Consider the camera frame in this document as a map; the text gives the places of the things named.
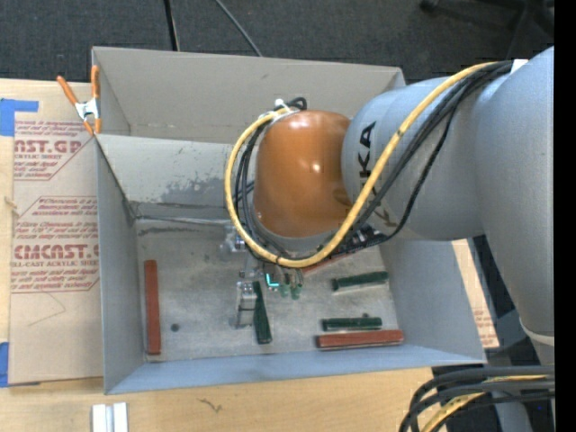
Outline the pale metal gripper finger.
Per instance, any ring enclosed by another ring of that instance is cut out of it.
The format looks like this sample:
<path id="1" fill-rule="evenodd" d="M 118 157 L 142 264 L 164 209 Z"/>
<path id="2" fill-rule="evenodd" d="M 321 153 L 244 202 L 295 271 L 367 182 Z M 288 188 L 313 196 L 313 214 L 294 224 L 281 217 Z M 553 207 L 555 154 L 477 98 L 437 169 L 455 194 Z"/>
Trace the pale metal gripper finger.
<path id="1" fill-rule="evenodd" d="M 236 327 L 251 326 L 256 310 L 256 292 L 252 282 L 237 283 Z"/>
<path id="2" fill-rule="evenodd" d="M 220 243 L 220 258 L 222 260 L 231 260 L 233 257 L 239 257 L 246 253 L 244 239 L 235 229 L 226 229 L 224 239 Z"/>

